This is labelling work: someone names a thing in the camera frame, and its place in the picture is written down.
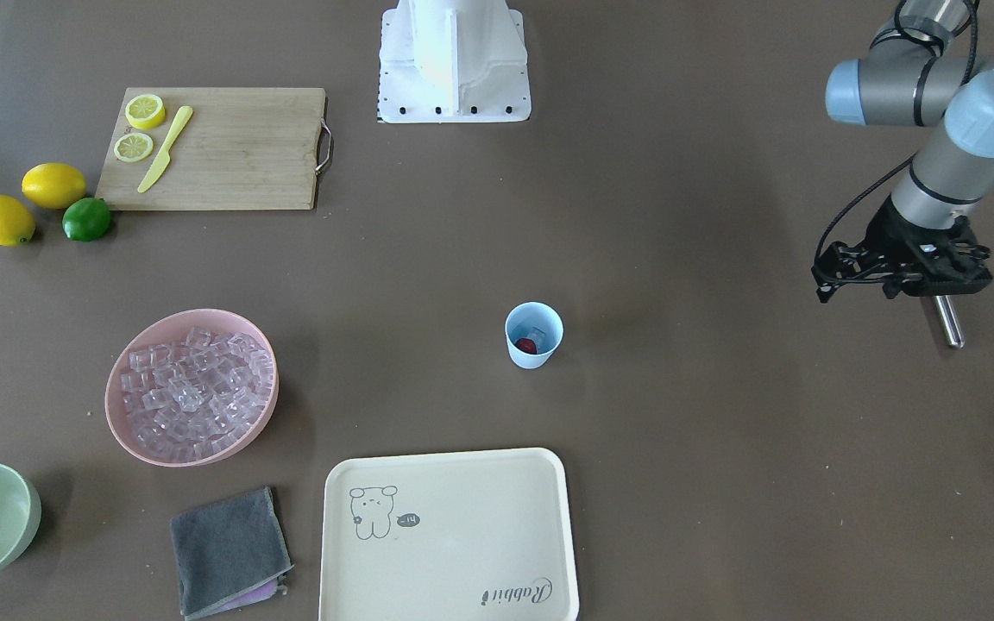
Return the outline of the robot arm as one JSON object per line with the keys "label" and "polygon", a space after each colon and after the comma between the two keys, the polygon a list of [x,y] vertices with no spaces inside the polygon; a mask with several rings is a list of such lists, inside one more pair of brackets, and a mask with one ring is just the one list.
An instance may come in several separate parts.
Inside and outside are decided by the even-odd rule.
{"label": "robot arm", "polygon": [[828,116],[859,126],[931,129],[891,172],[896,185],[855,244],[820,239],[817,298],[879,285],[887,298],[969,295],[990,285],[990,249],[969,216],[994,187],[994,55],[977,56],[973,1],[903,1],[864,58],[834,67]]}

